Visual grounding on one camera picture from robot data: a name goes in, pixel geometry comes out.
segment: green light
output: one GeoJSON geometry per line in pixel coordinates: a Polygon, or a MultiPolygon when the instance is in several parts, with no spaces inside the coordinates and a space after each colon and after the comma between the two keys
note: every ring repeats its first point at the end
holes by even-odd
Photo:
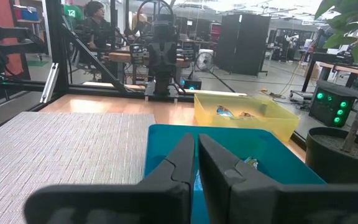
{"type": "Polygon", "coordinates": [[[324,95],[323,95],[322,93],[318,93],[318,94],[317,94],[317,99],[322,99],[323,96],[324,96],[324,95]]]}

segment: plant pot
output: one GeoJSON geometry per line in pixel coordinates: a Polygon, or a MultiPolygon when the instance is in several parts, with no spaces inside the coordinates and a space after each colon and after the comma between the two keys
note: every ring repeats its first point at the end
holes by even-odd
{"type": "Polygon", "coordinates": [[[358,183],[358,159],[316,141],[313,136],[317,134],[345,139],[348,132],[325,127],[310,129],[306,138],[306,165],[327,183],[358,183]]]}

